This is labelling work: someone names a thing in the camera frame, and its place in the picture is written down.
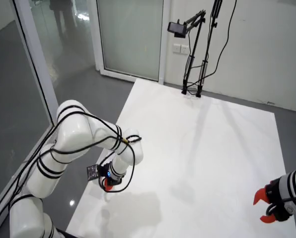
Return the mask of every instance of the black cable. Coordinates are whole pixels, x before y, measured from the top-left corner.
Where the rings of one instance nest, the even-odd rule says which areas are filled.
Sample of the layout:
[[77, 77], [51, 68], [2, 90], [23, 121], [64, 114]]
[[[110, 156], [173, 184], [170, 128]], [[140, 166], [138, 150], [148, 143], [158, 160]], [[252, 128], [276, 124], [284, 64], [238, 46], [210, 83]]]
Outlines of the black cable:
[[[114, 137], [114, 136], [107, 136], [105, 137], [104, 139], [100, 140], [100, 141], [97, 141], [95, 143], [92, 143], [90, 145], [87, 145], [83, 148], [80, 148], [80, 149], [77, 149], [77, 150], [73, 150], [73, 151], [59, 151], [57, 149], [54, 149], [54, 148], [50, 148], [49, 150], [46, 150], [45, 152], [41, 153], [39, 156], [37, 156], [38, 152], [41, 150], [41, 148], [43, 147], [43, 145], [45, 144], [45, 142], [53, 135], [53, 133], [58, 129], [58, 127], [61, 125], [61, 123], [69, 116], [71, 115], [84, 115], [84, 116], [88, 116], [88, 117], [91, 117], [91, 118], [94, 118], [94, 119], [97, 119], [99, 120], [100, 122], [102, 122], [106, 127], [108, 127], [111, 131], [113, 131], [117, 137]], [[94, 145], [97, 145], [99, 143], [102, 143], [103, 141], [109, 139], [109, 138], [114, 138], [116, 140], [120, 140], [121, 142], [125, 143], [126, 146], [129, 146], [130, 149], [132, 150], [132, 153], [133, 153], [133, 157], [134, 157], [134, 163], [133, 163], [133, 170], [132, 170], [132, 175], [131, 175], [131, 178], [128, 182], [128, 184], [121, 190], [118, 190], [118, 191], [114, 191], [114, 192], [121, 192], [121, 191], [124, 191], [128, 185], [130, 184], [131, 182], [131, 179], [132, 179], [132, 176], [133, 176], [133, 173], [134, 173], [134, 166], [135, 166], [135, 153], [134, 153], [134, 150], [132, 149], [132, 147], [126, 143], [123, 138], [113, 129], [111, 128], [106, 122], [104, 122], [102, 119], [92, 115], [92, 114], [88, 114], [88, 113], [85, 113], [85, 112], [78, 112], [78, 111], [75, 111], [75, 112], [71, 112], [71, 113], [68, 113], [67, 115], [65, 115], [58, 123], [57, 125], [44, 137], [44, 139], [41, 141], [41, 143], [38, 145], [38, 147], [36, 148], [36, 150], [33, 152], [32, 156], [30, 157], [30, 159], [27, 161], [27, 163], [23, 166], [23, 168], [21, 169], [21, 171], [19, 172], [16, 180], [17, 180], [17, 183], [16, 183], [16, 187], [13, 191], [13, 194], [11, 195], [10, 197], [10, 200], [5, 204], [5, 206], [2, 208], [2, 210], [0, 211], [0, 217], [2, 215], [2, 213], [5, 211], [5, 209], [8, 207], [10, 208], [10, 205], [13, 201], [13, 199], [22, 191], [23, 189], [23, 186], [24, 184], [27, 182], [28, 180], [28, 177], [30, 175], [30, 172], [31, 170], [33, 169], [33, 167], [35, 166], [36, 162], [38, 159], [40, 159], [41, 157], [43, 157], [44, 155], [46, 155], [47, 153], [51, 153], [52, 151], [56, 152], [56, 153], [59, 153], [59, 154], [73, 154], [73, 153], [77, 153], [77, 152], [80, 152], [80, 151], [83, 151], [85, 149], [88, 149]], [[24, 171], [26, 170], [26, 168], [29, 166], [29, 164], [33, 161], [33, 163], [30, 165], [29, 167], [29, 170], [28, 172], [26, 173], [26, 176], [24, 178], [24, 180], [22, 181], [21, 185], [19, 185], [20, 183], [20, 179], [22, 177], [22, 174], [24, 173]]]
[[220, 58], [221, 58], [221, 55], [222, 55], [222, 53], [223, 53], [223, 51], [224, 51], [224, 49], [226, 48], [226, 46], [227, 46], [227, 43], [228, 43], [228, 39], [229, 39], [229, 30], [230, 30], [230, 27], [231, 27], [231, 22], [232, 22], [232, 18], [233, 18], [234, 12], [235, 12], [236, 3], [237, 3], [237, 0], [235, 0], [235, 4], [234, 4], [233, 11], [232, 11], [232, 15], [231, 15], [231, 18], [230, 18], [230, 20], [229, 20], [229, 23], [228, 23], [228, 28], [227, 28], [227, 40], [226, 40], [226, 43], [225, 43], [225, 45], [223, 46], [223, 49], [221, 50], [221, 53], [220, 53], [220, 55], [219, 55], [219, 58], [218, 58], [218, 62], [217, 62], [216, 69], [214, 70], [214, 72], [213, 72], [213, 73], [210, 73], [209, 75], [205, 76], [204, 78], [210, 77], [211, 75], [215, 74], [215, 72], [216, 72], [216, 71], [217, 71], [217, 69], [218, 69], [219, 62], [220, 62]]
[[280, 201], [277, 201], [277, 202], [274, 202], [274, 203], [270, 204], [266, 209], [266, 215], [270, 216], [272, 214], [272, 212], [273, 212], [273, 208], [275, 208], [277, 205], [283, 204], [285, 202], [291, 202], [291, 201], [296, 201], [296, 197], [285, 198], [285, 199], [282, 199]]
[[189, 56], [190, 56], [190, 54], [191, 54], [190, 32], [191, 32], [191, 31], [189, 31], [189, 33], [188, 33], [188, 38], [189, 38], [189, 51], [190, 51]]

